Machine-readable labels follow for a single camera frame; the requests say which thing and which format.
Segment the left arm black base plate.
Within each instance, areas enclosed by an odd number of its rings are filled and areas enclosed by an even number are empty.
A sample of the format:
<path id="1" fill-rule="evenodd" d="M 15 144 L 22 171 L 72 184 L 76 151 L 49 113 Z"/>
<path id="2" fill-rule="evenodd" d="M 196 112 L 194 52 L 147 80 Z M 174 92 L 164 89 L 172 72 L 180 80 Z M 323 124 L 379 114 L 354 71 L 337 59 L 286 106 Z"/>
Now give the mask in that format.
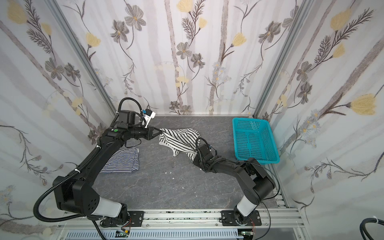
<path id="1" fill-rule="evenodd" d="M 100 226 L 103 228 L 141 227 L 144 213 L 144 211 L 125 211 L 116 218 L 105 217 L 101 220 Z"/>

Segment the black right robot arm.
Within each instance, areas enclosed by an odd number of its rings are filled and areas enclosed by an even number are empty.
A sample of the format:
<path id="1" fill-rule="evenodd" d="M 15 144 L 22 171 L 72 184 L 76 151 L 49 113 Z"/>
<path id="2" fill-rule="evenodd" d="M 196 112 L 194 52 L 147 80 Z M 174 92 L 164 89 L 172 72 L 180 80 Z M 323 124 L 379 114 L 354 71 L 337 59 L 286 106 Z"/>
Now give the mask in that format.
<path id="1" fill-rule="evenodd" d="M 273 173 L 256 159 L 231 161 L 217 154 L 208 142 L 199 137 L 195 141 L 196 156 L 193 164 L 206 173 L 225 174 L 234 177 L 243 192 L 240 202 L 234 207 L 229 224 L 247 225 L 253 222 L 252 214 L 257 206 L 272 193 L 277 186 Z"/>

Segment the black white striped tank top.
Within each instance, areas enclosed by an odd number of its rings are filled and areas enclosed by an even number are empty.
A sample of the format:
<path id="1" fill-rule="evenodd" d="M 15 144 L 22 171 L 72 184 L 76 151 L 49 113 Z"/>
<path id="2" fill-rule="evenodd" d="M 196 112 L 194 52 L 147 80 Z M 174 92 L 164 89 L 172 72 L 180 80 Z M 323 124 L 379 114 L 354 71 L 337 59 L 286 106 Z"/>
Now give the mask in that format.
<path id="1" fill-rule="evenodd" d="M 187 129 L 161 129 L 162 133 L 159 135 L 159 144 L 164 147 L 168 147 L 173 151 L 173 156 L 176 157 L 179 153 L 184 153 L 188 156 L 191 162 L 194 161 L 197 150 L 196 141 L 198 144 L 201 136 L 198 131 Z"/>

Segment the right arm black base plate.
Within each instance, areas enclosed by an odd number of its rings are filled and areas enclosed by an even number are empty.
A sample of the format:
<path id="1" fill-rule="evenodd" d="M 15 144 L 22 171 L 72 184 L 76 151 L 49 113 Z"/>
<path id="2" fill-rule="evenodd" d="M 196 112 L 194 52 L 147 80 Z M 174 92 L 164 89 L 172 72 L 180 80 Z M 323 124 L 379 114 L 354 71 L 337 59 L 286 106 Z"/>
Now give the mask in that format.
<path id="1" fill-rule="evenodd" d="M 219 218 L 219 222 L 224 227 L 258 227 L 262 225 L 260 214 L 256 210 L 254 210 L 248 217 L 242 217 L 240 213 L 236 213 L 233 210 L 221 211 L 221 217 Z"/>

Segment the blue white striped tank top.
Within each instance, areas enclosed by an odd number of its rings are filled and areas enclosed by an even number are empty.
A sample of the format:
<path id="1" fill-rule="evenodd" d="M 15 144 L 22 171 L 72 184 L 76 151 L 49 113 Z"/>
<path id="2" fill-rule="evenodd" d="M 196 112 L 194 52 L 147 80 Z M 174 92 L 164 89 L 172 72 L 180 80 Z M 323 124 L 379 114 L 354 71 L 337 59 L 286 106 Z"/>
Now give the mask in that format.
<path id="1" fill-rule="evenodd" d="M 107 161 L 105 166 L 100 171 L 101 174 L 110 173 L 128 173 L 138 171 L 140 168 L 139 163 L 139 149 L 137 147 L 131 149 L 121 149 L 116 151 L 111 158 Z"/>

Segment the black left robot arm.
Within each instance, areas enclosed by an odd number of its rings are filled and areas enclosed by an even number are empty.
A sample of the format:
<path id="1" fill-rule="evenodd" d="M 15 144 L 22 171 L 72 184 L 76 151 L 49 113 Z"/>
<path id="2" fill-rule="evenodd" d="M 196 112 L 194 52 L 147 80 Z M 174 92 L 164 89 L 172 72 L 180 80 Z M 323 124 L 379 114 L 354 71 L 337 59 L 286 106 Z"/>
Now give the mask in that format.
<path id="1" fill-rule="evenodd" d="M 97 140 L 96 147 L 90 154 L 68 175 L 58 176 L 52 187 L 44 192 L 33 207 L 36 219 L 46 223 L 68 221 L 80 217 L 94 220 L 102 218 L 102 227 L 120 227 L 126 225 L 130 220 L 130 214 L 126 204 L 110 201 L 100 197 L 93 189 L 93 184 L 110 158 L 126 142 L 135 140 L 152 140 L 159 136 L 162 131 L 149 126 L 155 113 L 140 108 L 139 112 L 122 110 L 122 105 L 127 99 L 120 101 L 117 114 L 111 125 L 102 133 Z M 48 218 L 40 213 L 40 205 L 43 200 L 53 193 L 58 209 L 71 212 L 72 215 L 62 218 Z"/>

